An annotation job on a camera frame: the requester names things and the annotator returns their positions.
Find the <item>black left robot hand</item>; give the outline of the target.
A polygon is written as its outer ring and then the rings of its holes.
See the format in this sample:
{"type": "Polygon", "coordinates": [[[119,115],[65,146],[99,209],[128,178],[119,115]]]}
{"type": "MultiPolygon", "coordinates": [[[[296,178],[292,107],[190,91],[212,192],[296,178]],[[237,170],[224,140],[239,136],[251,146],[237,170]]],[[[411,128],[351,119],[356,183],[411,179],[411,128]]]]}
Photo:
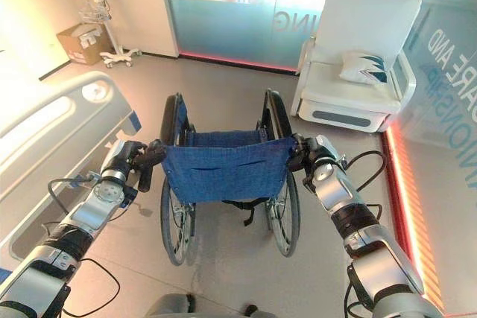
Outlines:
{"type": "Polygon", "coordinates": [[[166,147],[159,139],[149,145],[140,141],[118,140],[101,167],[101,178],[125,186],[130,172],[139,173],[138,190],[148,192],[155,165],[166,158],[166,147]]]}

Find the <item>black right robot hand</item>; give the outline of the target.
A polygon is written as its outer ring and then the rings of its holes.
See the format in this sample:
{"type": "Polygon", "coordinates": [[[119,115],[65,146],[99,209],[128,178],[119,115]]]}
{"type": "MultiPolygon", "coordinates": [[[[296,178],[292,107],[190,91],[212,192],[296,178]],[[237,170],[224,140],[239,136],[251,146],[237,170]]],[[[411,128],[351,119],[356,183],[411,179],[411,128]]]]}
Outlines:
{"type": "Polygon", "coordinates": [[[337,165],[341,170],[344,169],[343,156],[326,136],[304,138],[295,133],[292,138],[296,147],[291,151],[286,164],[291,172],[304,170],[306,176],[313,177],[315,171],[322,165],[337,165]]]}

